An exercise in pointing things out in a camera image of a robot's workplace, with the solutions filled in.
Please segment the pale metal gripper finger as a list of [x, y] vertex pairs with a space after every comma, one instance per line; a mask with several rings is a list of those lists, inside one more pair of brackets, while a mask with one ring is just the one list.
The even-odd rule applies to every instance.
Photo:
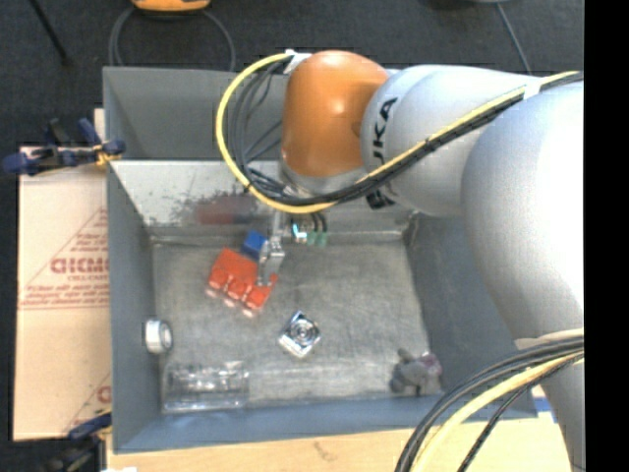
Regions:
[[259, 253], [258, 253], [257, 283], [259, 285], [268, 286], [270, 284], [270, 277], [272, 275], [272, 270], [270, 268], [270, 260], [271, 260], [270, 242], [265, 241], [262, 243]]
[[277, 275], [280, 267], [284, 261], [285, 252], [279, 241], [269, 242], [269, 254], [268, 254], [268, 278], [272, 275]]

